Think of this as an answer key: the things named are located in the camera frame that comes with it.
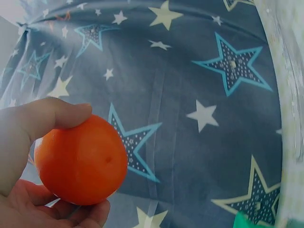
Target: hand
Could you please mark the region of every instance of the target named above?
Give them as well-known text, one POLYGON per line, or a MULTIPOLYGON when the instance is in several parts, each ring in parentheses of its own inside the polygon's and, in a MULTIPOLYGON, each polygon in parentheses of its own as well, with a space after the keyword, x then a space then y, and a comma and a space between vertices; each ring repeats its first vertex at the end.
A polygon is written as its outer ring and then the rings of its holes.
POLYGON ((44 185, 21 180, 32 143, 56 128, 75 127, 92 107, 46 98, 0 110, 0 228, 102 228, 110 204, 80 207, 57 199, 44 185))

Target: white star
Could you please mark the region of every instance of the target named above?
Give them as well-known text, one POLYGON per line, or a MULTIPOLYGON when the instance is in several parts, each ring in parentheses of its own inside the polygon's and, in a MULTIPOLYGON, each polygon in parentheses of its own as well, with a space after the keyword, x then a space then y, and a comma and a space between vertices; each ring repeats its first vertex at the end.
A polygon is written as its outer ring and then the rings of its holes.
POLYGON ((212 16, 212 19, 213 19, 213 22, 218 23, 219 26, 221 25, 221 23, 223 23, 223 22, 220 20, 220 17, 219 17, 219 16, 217 16, 217 17, 212 16))
POLYGON ((152 48, 154 48, 154 47, 159 47, 159 48, 162 48, 162 49, 164 49, 164 50, 167 50, 167 48, 171 48, 170 45, 163 44, 161 41, 159 41, 159 42, 154 42, 154 41, 152 41, 152 40, 149 40, 149 42, 152 43, 151 46, 150 46, 150 47, 152 47, 152 48))
POLYGON ((62 56, 60 59, 55 60, 56 64, 55 64, 55 66, 54 66, 54 69, 55 69, 56 67, 62 68, 62 67, 63 67, 63 64, 67 61, 67 59, 68 59, 68 58, 66 58, 66 56, 62 56))
POLYGON ((48 96, 59 98, 60 96, 69 96, 70 94, 67 91, 67 84, 70 82, 71 78, 73 76, 70 76, 66 81, 62 81, 59 77, 54 89, 48 93, 48 96))
POLYGON ((14 100, 11 99, 8 107, 15 107, 15 106, 16 106, 16 99, 14 100))
POLYGON ((15 49, 15 50, 13 51, 13 54, 11 54, 11 56, 14 57, 15 55, 18 54, 18 52, 19 52, 19 49, 15 49))
POLYGON ((79 4, 79 5, 77 6, 77 8, 80 8, 80 9, 84 10, 84 6, 85 6, 86 4, 87 4, 87 2, 81 3, 81 4, 79 4))
POLYGON ((128 19, 124 16, 122 11, 120 11, 119 14, 114 14, 114 17, 115 20, 112 22, 112 24, 116 23, 117 25, 120 25, 124 20, 128 19))
POLYGON ((201 132, 206 124, 218 126, 218 122, 212 117, 216 108, 216 105, 205 108, 196 100, 196 112, 188 114, 187 117, 198 121, 199 132, 201 132))
POLYGON ((113 69, 111 69, 111 70, 107 69, 107 70, 106 70, 106 73, 104 74, 104 77, 106 78, 106 79, 105 79, 106 81, 107 81, 109 78, 114 77, 114 75, 113 75, 113 69))
POLYGON ((67 38, 67 32, 68 32, 67 26, 64 26, 63 29, 62 29, 62 36, 63 36, 64 38, 67 38))
POLYGON ((133 228, 160 228, 160 225, 164 218, 166 217, 168 211, 159 213, 152 217, 148 217, 142 210, 137 209, 138 225, 133 228))
POLYGON ((173 19, 183 16, 182 13, 169 10, 169 0, 165 1, 160 8, 149 7, 149 9, 157 16, 150 26, 163 24, 167 30, 170 30, 170 25, 173 19))
POLYGON ((48 14, 48 9, 42 11, 42 13, 43 13, 43 18, 46 18, 47 14, 48 14))
POLYGON ((95 9, 95 14, 97 14, 97 16, 99 16, 101 14, 100 9, 95 9))

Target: blue star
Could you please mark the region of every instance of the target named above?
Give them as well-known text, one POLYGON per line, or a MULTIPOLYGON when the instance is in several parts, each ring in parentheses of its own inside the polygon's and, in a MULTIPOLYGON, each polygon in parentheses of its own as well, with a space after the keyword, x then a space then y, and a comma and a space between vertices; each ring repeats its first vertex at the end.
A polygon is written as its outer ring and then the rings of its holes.
POLYGON ((255 5, 254 0, 224 0, 224 4, 228 11, 233 10, 238 2, 246 3, 249 5, 255 5))
POLYGON ((92 24, 74 29, 76 33, 80 34, 83 37, 82 47, 76 57, 79 57, 82 53, 84 53, 90 43, 93 44, 99 50, 103 51, 103 44, 101 39, 102 32, 118 29, 120 28, 97 24, 92 24))
POLYGON ((13 69, 13 68, 8 67, 8 68, 4 68, 4 69, 2 70, 2 73, 1 73, 1 76, 0 76, 0 88, 1 88, 1 86, 2 86, 2 81, 3 81, 4 76, 5 76, 8 72, 10 72, 12 69, 13 69))
POLYGON ((49 57, 49 55, 50 53, 46 53, 40 57, 37 57, 36 51, 34 50, 32 56, 29 58, 29 61, 25 65, 23 65, 20 70, 17 70, 17 72, 23 74, 21 89, 23 88, 29 77, 41 80, 41 76, 39 73, 40 65, 43 60, 49 57))
POLYGON ((241 82, 246 82, 272 91, 267 82, 252 67, 253 62, 260 54, 262 47, 235 50, 218 33, 215 33, 218 44, 219 57, 208 61, 192 61, 206 69, 222 75, 224 89, 230 96, 241 82))
POLYGON ((156 132, 161 123, 148 125, 126 132, 113 104, 110 106, 108 122, 118 131, 128 154, 128 170, 146 177, 154 182, 160 182, 152 173, 147 163, 138 154, 141 147, 156 132))

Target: finger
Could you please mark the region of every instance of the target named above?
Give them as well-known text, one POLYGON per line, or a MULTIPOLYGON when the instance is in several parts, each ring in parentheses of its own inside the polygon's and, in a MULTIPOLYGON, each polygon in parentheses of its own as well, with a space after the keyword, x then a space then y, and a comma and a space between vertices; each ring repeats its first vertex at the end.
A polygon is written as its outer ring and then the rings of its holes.
POLYGON ((47 214, 54 219, 66 219, 70 214, 72 214, 79 206, 75 204, 68 203, 63 200, 59 200, 48 210, 47 214))
POLYGON ((42 184, 36 185, 30 181, 22 179, 20 179, 19 181, 21 181, 24 187, 26 188, 29 200, 35 206, 46 205, 58 198, 42 184))
POLYGON ((93 207, 90 214, 75 228, 102 228, 110 212, 109 201, 104 201, 93 207))
POLYGON ((33 142, 54 128, 80 125, 91 116, 92 107, 89 104, 73 105, 49 97, 14 107, 9 112, 33 142))
POLYGON ((67 219, 62 220, 69 227, 74 227, 81 223, 85 218, 87 218, 92 211, 93 206, 81 206, 76 211, 74 211, 67 219))
POLYGON ((31 144, 53 128, 75 127, 92 107, 46 98, 0 111, 0 195, 7 197, 20 178, 31 144))

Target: fabric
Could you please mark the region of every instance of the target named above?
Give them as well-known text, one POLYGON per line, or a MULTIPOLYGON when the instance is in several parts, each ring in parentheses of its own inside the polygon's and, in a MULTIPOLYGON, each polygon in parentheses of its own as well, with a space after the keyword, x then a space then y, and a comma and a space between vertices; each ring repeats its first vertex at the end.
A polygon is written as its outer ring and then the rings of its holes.
POLYGON ((256 0, 277 76, 282 114, 283 171, 277 224, 304 221, 304 2, 256 0))
MULTIPOLYGON (((1 104, 90 102, 117 129, 128 175, 106 227, 274 224, 280 105, 252 0, 23 4, 1 104)), ((40 183, 31 163, 22 177, 40 183)))

